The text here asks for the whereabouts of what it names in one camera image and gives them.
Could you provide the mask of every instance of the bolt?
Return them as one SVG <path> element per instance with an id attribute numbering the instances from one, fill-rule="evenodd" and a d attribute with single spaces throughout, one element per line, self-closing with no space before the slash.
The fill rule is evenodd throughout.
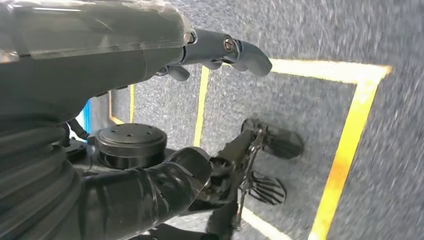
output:
<path id="1" fill-rule="evenodd" d="M 224 48 L 227 51 L 231 51 L 233 49 L 233 40 L 229 37 L 226 37 L 224 40 Z"/>

